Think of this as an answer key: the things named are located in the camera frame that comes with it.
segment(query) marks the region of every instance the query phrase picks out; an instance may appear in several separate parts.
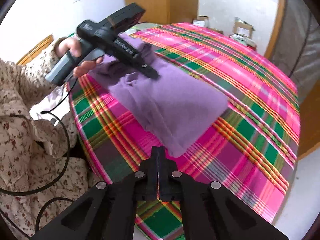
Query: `bed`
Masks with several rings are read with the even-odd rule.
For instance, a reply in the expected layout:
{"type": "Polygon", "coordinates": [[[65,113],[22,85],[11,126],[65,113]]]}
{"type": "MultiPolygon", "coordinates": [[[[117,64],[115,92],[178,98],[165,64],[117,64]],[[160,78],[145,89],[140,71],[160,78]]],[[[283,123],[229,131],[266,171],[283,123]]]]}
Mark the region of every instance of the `bed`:
{"type": "MultiPolygon", "coordinates": [[[[300,119],[294,83],[263,56],[207,28],[163,25],[132,35],[228,96],[228,109],[174,159],[195,180],[217,180],[272,222],[296,163],[300,119]]],[[[70,94],[81,142],[108,183],[136,171],[159,140],[89,75],[70,94]]],[[[179,203],[139,202],[137,227],[152,240],[184,239],[179,203]]]]}

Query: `silver screw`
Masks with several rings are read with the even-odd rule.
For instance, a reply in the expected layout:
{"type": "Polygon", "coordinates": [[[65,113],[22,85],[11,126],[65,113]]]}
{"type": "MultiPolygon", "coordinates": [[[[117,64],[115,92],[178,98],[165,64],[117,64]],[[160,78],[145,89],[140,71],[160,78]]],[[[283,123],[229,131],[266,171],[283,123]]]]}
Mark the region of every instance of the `silver screw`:
{"type": "Polygon", "coordinates": [[[180,178],[182,173],[180,171],[173,171],[171,173],[172,177],[175,177],[175,178],[180,178]]]}
{"type": "Polygon", "coordinates": [[[143,171],[137,171],[135,174],[134,174],[137,178],[142,178],[144,176],[144,172],[143,171]]]}
{"type": "Polygon", "coordinates": [[[212,188],[214,188],[214,189],[219,189],[219,188],[221,188],[221,184],[220,184],[220,182],[218,182],[218,181],[213,181],[213,182],[211,182],[210,186],[211,186],[212,188]]]}
{"type": "Polygon", "coordinates": [[[105,182],[99,182],[97,184],[97,189],[104,189],[107,186],[105,182]]]}

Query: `hand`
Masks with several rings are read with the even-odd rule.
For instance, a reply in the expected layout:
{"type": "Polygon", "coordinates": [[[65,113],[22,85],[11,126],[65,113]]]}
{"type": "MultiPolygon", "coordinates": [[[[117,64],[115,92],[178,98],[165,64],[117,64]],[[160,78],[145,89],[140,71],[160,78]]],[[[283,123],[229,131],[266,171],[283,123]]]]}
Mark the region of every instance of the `hand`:
{"type": "MultiPolygon", "coordinates": [[[[58,57],[62,57],[67,50],[70,50],[71,55],[75,57],[81,56],[81,45],[79,40],[75,38],[67,38],[60,42],[56,47],[55,52],[58,57]]],[[[78,67],[75,67],[73,70],[73,75],[75,77],[81,77],[84,74],[87,74],[89,70],[94,69],[97,64],[100,64],[103,60],[103,57],[98,58],[96,61],[84,61],[78,67]]]]}

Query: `folded purple fabric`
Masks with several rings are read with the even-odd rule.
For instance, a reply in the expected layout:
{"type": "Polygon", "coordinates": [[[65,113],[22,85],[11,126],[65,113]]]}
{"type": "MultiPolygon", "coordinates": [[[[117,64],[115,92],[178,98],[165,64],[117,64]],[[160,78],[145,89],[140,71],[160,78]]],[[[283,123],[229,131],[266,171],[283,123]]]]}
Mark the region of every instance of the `folded purple fabric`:
{"type": "Polygon", "coordinates": [[[157,57],[151,44],[120,36],[142,53],[160,78],[146,78],[107,55],[89,74],[132,112],[144,130],[157,136],[171,156],[179,157],[227,109],[227,97],[157,57]]]}

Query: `wooden headboard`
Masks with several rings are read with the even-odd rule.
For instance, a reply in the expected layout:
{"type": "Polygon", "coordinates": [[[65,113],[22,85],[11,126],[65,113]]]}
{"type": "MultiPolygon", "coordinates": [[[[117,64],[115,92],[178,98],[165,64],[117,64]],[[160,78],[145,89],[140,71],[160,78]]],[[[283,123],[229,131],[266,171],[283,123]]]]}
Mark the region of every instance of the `wooden headboard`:
{"type": "Polygon", "coordinates": [[[47,48],[50,43],[53,42],[53,36],[50,34],[48,37],[40,41],[32,50],[30,50],[26,55],[24,55],[18,62],[18,65],[25,65],[33,60],[36,56],[40,54],[42,50],[47,48]]]}

